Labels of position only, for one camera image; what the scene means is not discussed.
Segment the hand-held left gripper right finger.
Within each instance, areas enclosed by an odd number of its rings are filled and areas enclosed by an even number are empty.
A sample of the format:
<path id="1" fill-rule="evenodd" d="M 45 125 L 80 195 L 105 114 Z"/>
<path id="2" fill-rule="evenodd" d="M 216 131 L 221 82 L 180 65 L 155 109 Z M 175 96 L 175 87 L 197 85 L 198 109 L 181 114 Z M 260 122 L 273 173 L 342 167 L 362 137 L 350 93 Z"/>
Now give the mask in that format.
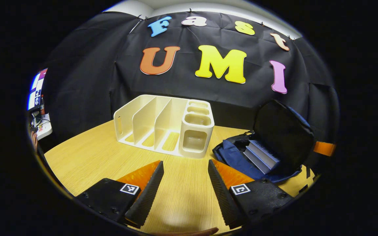
<path id="1" fill-rule="evenodd" d="M 267 178 L 253 180 L 214 159 L 208 162 L 208 174 L 230 229 L 258 224 L 293 201 L 291 195 Z"/>

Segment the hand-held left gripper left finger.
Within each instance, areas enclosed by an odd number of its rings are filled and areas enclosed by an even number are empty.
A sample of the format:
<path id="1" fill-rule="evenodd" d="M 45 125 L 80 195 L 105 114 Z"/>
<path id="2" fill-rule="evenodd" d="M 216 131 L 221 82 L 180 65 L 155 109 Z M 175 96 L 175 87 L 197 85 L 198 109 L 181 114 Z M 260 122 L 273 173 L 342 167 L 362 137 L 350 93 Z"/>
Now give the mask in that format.
<path id="1" fill-rule="evenodd" d="M 157 160 L 117 180 L 103 178 L 76 198 L 112 221 L 141 228 L 152 208 L 163 175 L 163 161 Z"/>

